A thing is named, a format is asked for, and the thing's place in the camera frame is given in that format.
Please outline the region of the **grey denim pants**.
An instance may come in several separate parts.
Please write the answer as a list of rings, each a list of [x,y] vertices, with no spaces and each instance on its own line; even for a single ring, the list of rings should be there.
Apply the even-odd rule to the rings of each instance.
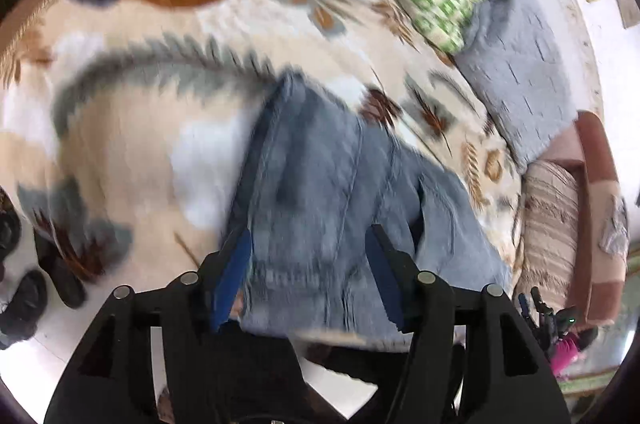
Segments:
[[[253,239],[240,323],[254,334],[406,350],[367,260],[374,224],[456,288],[511,283],[456,175],[296,72],[259,115],[229,224]]]

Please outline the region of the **black shoes on floor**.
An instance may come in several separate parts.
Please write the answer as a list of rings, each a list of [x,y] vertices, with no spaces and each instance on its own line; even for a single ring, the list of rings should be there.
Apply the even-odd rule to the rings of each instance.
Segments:
[[[7,259],[20,243],[22,223],[17,212],[21,210],[32,225],[38,266],[22,275],[1,309],[2,349],[34,336],[47,308],[48,283],[53,284],[60,300],[70,309],[80,308],[87,299],[70,238],[53,218],[47,196],[39,190],[20,187],[17,201],[13,204],[6,194],[1,196],[1,258]]]

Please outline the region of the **leaf pattern fleece blanket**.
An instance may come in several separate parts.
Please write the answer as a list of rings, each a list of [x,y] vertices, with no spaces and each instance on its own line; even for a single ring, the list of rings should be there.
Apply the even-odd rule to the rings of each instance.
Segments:
[[[22,0],[1,47],[2,188],[47,196],[83,279],[152,288],[215,251],[259,115],[296,72],[456,175],[513,283],[508,146],[396,0]]]

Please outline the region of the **striped floral beige pillow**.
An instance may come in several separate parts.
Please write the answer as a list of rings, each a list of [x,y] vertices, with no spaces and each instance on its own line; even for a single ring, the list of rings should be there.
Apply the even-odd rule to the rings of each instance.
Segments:
[[[524,181],[523,261],[515,292],[538,288],[554,310],[566,306],[578,247],[578,185],[559,165],[537,161]]]

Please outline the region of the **grey cloth on headboard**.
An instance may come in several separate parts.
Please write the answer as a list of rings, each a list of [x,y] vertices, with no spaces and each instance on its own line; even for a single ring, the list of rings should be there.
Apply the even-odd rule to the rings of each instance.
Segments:
[[[620,196],[611,196],[600,232],[599,248],[606,254],[625,258],[628,246],[628,216],[625,201]]]

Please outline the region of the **grey quilted pillow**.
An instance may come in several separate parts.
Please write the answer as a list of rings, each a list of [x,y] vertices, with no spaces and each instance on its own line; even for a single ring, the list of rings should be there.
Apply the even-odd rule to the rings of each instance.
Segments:
[[[484,0],[463,39],[454,61],[525,173],[577,118],[552,29],[538,0]]]

